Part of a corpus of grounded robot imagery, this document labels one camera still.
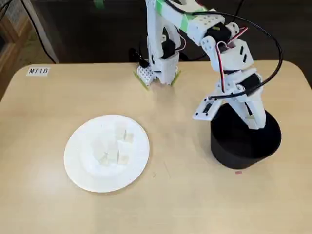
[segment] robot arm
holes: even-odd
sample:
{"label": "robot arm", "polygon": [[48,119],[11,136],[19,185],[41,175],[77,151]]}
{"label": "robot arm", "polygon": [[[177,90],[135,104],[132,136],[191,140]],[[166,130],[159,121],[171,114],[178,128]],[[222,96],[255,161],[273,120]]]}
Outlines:
{"label": "robot arm", "polygon": [[[206,11],[194,0],[184,0],[182,5],[171,2],[186,12]],[[212,120],[223,101],[226,100],[250,129],[265,126],[266,114],[259,88],[253,93],[228,99],[209,100],[210,96],[239,93],[260,83],[262,77],[255,68],[249,68],[253,58],[246,42],[240,40],[240,29],[236,23],[224,25],[221,15],[188,16],[182,14],[163,0],[146,0],[147,42],[150,66],[139,67],[137,73],[146,85],[159,78],[161,83],[171,84],[177,73],[178,47],[181,37],[178,29],[207,53],[212,68],[224,73],[223,82],[218,82],[215,90],[200,103],[194,119]]]}

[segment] green tape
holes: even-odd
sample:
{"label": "green tape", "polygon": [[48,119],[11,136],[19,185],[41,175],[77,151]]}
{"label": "green tape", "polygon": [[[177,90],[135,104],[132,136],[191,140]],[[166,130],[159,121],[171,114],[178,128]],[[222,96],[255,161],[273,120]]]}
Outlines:
{"label": "green tape", "polygon": [[138,74],[136,72],[133,72],[133,74],[135,75],[135,77],[138,79],[138,81],[140,81],[140,83],[143,85],[143,87],[146,90],[150,90],[149,87],[141,80],[141,78],[138,76]]}
{"label": "green tape", "polygon": [[[206,11],[206,8],[201,7],[199,9],[195,10],[195,12],[201,12],[201,11]],[[194,19],[195,17],[196,16],[183,15],[180,29],[183,32],[187,33],[187,30],[189,28],[189,22],[190,22],[190,20]]]}
{"label": "green tape", "polygon": [[104,9],[104,0],[93,0],[97,9]]}
{"label": "green tape", "polygon": [[156,11],[160,15],[161,15],[161,11],[162,11],[162,4],[163,4],[163,2],[164,2],[164,0],[156,0]]}
{"label": "green tape", "polygon": [[171,82],[171,86],[173,86],[175,84],[175,82],[178,79],[178,77],[180,76],[180,74],[181,74],[181,71],[178,71],[178,73],[176,74],[174,80]]}
{"label": "green tape", "polygon": [[195,16],[183,15],[180,29],[183,32],[187,33],[187,29],[189,27],[189,21],[194,18]]}

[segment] table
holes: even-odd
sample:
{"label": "table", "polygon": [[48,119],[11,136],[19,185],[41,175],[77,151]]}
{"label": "table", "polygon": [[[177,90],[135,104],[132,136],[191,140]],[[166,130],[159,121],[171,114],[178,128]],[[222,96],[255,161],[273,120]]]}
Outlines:
{"label": "table", "polygon": [[[265,78],[276,63],[255,66]],[[281,146],[241,174],[212,156],[209,122],[192,119],[219,79],[208,62],[181,63],[173,87],[149,91],[134,64],[49,66],[48,77],[19,70],[0,103],[1,233],[311,233],[312,92],[294,64],[263,93]],[[95,194],[70,181],[63,152],[77,127],[106,114],[140,123],[151,153],[133,184]]]}

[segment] white label sticker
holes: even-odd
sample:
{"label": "white label sticker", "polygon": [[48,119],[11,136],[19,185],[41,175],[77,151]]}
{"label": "white label sticker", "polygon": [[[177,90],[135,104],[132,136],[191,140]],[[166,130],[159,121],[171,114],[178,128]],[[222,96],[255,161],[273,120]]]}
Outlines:
{"label": "white label sticker", "polygon": [[46,77],[48,76],[49,70],[49,67],[30,67],[26,76]]}

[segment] background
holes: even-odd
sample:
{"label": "background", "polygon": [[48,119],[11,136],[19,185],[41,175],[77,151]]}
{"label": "background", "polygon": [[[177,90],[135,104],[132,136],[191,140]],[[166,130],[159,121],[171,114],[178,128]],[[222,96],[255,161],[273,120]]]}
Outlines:
{"label": "background", "polygon": [[[208,9],[234,14],[240,0],[198,2]],[[31,3],[61,63],[129,62],[129,49],[138,50],[140,43],[147,58],[144,0],[32,0]],[[284,59],[300,67],[312,87],[311,0],[245,0],[239,15],[272,33],[282,46]],[[248,43],[255,60],[277,59],[273,41],[264,34],[249,27],[242,39]],[[200,47],[187,41],[183,52],[190,59],[203,54]],[[38,38],[32,33],[16,67],[50,62],[39,47]]]}

